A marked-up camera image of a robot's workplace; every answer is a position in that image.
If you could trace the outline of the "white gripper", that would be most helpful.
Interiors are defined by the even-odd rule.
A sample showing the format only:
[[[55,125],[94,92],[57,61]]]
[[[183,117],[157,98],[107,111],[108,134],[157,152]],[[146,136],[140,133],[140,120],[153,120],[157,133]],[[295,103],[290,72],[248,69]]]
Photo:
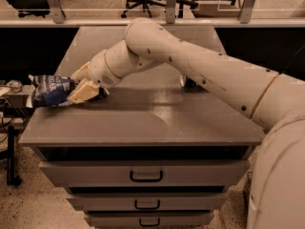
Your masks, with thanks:
[[[74,104],[83,103],[96,97],[100,87],[109,89],[121,82],[121,79],[109,69],[105,50],[74,72],[71,79],[74,82],[79,82],[68,96],[68,100]]]

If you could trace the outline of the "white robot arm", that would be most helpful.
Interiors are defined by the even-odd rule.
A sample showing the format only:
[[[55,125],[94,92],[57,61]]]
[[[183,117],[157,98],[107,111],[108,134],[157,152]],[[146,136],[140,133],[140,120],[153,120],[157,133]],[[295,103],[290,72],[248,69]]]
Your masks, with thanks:
[[[72,75],[82,103],[131,73],[168,63],[267,134],[257,155],[247,229],[305,229],[305,82],[197,46],[149,18],[136,18],[116,45]]]

